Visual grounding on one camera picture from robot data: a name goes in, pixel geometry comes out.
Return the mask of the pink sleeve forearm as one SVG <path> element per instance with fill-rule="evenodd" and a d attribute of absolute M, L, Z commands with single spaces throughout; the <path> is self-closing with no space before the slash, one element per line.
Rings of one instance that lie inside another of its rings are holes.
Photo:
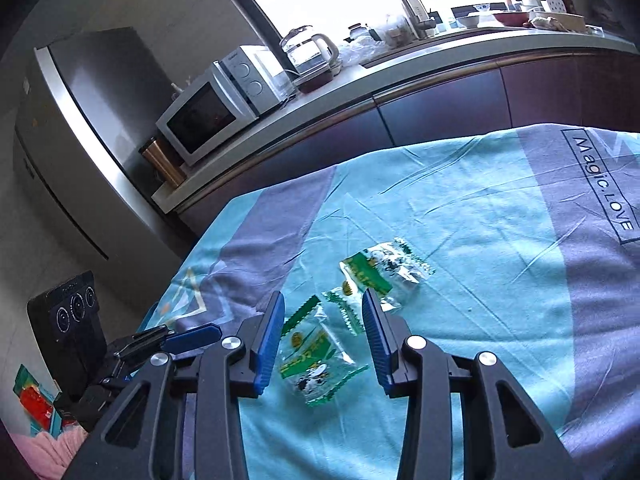
<path fill-rule="evenodd" d="M 10 437 L 39 479 L 61 479 L 88 435 L 84 428 L 75 425 L 56 438 L 47 431 L 40 431 L 35 437 L 21 434 Z"/>

